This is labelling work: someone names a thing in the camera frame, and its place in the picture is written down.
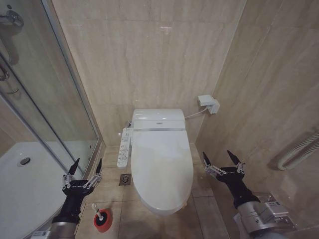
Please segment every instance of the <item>floor drain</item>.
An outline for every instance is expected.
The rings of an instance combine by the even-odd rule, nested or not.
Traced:
[[[131,184],[131,174],[127,173],[127,174],[121,174],[120,177],[120,185],[130,185]]]
[[[20,161],[20,165],[24,166],[26,164],[28,164],[30,162],[31,158],[30,157],[27,157],[27,158],[24,158],[23,160]]]

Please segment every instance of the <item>bidet control panel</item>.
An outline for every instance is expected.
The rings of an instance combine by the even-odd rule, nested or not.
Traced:
[[[123,129],[121,144],[120,144],[120,151],[118,156],[118,163],[117,163],[117,166],[119,168],[123,168],[128,165],[132,134],[133,134],[133,128]]]

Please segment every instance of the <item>toilet plunger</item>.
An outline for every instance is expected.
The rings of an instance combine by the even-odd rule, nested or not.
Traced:
[[[94,217],[94,226],[99,232],[106,232],[112,225],[112,214],[107,209],[99,210],[95,203],[92,203],[92,209],[96,213]]]

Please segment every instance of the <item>robotic hand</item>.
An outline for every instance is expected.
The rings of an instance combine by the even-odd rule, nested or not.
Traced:
[[[95,175],[90,180],[74,180],[74,173],[79,160],[70,167],[67,175],[63,175],[62,191],[66,199],[60,213],[53,218],[52,226],[48,231],[36,231],[31,239],[74,239],[76,226],[80,222],[79,214],[85,196],[93,192],[101,181],[102,159],[97,166]]]
[[[240,205],[247,202],[260,202],[242,181],[245,176],[245,163],[240,162],[237,156],[230,151],[227,152],[236,167],[218,168],[214,165],[212,166],[208,157],[203,152],[204,163],[206,166],[205,171],[214,176],[218,181],[227,185],[233,195],[235,208],[238,208]]]
[[[295,229],[287,209],[277,201],[261,203],[242,181],[245,163],[240,162],[230,151],[227,152],[235,167],[218,168],[211,165],[204,152],[203,158],[205,171],[225,183],[234,198],[234,206],[239,211],[234,220],[239,228],[240,238],[285,239],[286,237],[273,231]]]

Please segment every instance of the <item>toilet lid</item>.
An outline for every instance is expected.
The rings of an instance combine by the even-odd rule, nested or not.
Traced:
[[[178,211],[193,182],[186,131],[134,131],[131,169],[135,188],[148,208],[164,215]]]

